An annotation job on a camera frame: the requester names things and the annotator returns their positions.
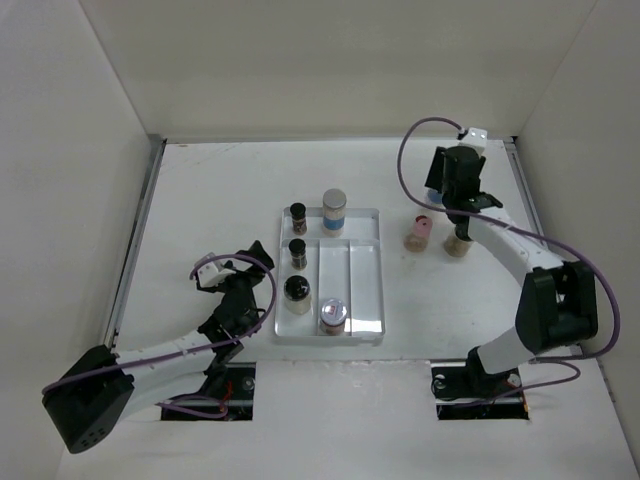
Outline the blue label sago jar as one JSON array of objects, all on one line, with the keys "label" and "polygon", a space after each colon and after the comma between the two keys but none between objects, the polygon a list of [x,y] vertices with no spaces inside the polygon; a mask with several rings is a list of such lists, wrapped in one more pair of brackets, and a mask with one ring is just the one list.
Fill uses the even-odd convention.
[{"label": "blue label sago jar", "polygon": [[443,207],[442,194],[438,192],[436,189],[427,188],[425,190],[424,200],[425,200],[425,203],[430,206],[438,207],[438,208]]}]

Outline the white lid orange label jar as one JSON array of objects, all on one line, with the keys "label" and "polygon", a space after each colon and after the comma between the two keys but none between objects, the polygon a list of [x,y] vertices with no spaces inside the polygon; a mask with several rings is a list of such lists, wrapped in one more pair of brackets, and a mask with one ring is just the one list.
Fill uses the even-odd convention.
[{"label": "white lid orange label jar", "polygon": [[341,335],[345,330],[348,309],[343,300],[327,299],[319,311],[319,328],[325,335]]}]

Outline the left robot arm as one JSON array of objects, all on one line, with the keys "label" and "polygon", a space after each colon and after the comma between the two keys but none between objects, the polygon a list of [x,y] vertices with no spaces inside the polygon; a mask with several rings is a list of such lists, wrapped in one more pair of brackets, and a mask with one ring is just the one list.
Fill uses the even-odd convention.
[{"label": "left robot arm", "polygon": [[254,294],[263,280],[275,280],[274,267],[260,241],[234,254],[201,258],[190,280],[198,291],[221,297],[203,324],[152,347],[120,352],[92,347],[46,386],[42,404],[67,451],[95,447],[119,421],[150,406],[180,410],[190,399],[219,395],[227,364],[276,304],[271,299],[261,308]]}]

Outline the black knob cap grinder bottle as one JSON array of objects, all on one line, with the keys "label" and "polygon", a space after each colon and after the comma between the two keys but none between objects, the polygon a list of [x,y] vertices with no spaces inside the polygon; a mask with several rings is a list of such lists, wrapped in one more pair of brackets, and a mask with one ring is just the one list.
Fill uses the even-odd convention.
[{"label": "black knob cap grinder bottle", "polygon": [[311,309],[312,290],[309,281],[301,275],[292,275],[284,283],[285,307],[295,315],[304,315]]}]

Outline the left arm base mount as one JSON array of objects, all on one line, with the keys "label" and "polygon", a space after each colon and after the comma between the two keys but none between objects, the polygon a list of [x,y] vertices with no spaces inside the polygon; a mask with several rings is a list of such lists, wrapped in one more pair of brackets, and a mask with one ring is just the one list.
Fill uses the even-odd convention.
[{"label": "left arm base mount", "polygon": [[254,413],[257,364],[232,362],[207,374],[203,386],[193,394],[169,400],[161,407],[160,420],[194,422],[251,421]]}]

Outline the small black cap spice bottle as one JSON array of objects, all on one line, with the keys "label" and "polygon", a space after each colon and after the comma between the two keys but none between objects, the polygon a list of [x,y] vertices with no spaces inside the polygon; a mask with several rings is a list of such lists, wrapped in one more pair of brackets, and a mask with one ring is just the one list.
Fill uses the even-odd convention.
[{"label": "small black cap spice bottle", "polygon": [[304,235],[307,232],[306,206],[303,203],[295,202],[290,205],[289,213],[293,233],[298,236]]}]

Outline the silver lid beige jar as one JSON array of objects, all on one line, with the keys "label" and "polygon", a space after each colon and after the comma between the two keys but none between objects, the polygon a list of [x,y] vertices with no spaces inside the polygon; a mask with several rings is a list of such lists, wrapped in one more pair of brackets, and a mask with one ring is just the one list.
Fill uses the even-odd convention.
[{"label": "silver lid beige jar", "polygon": [[324,193],[322,201],[322,228],[324,232],[332,237],[341,236],[345,224],[346,194],[338,188],[332,188]]}]

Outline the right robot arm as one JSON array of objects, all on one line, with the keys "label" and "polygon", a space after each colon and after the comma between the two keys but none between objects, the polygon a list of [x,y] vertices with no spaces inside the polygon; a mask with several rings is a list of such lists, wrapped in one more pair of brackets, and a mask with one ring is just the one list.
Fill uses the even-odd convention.
[{"label": "right robot arm", "polygon": [[576,344],[598,331],[595,275],[517,233],[502,202],[480,188],[485,157],[459,144],[437,148],[426,185],[442,196],[454,230],[447,253],[461,257],[478,243],[521,287],[514,325],[472,348],[461,367],[435,367],[436,398],[491,399],[517,389],[517,369],[537,355]]}]

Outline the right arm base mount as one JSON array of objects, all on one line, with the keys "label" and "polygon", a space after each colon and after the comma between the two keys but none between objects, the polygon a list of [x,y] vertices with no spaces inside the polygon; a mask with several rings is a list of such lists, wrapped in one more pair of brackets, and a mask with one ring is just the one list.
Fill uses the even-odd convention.
[{"label": "right arm base mount", "polygon": [[471,353],[464,362],[432,363],[431,375],[441,421],[529,419],[518,368],[487,374]]}]

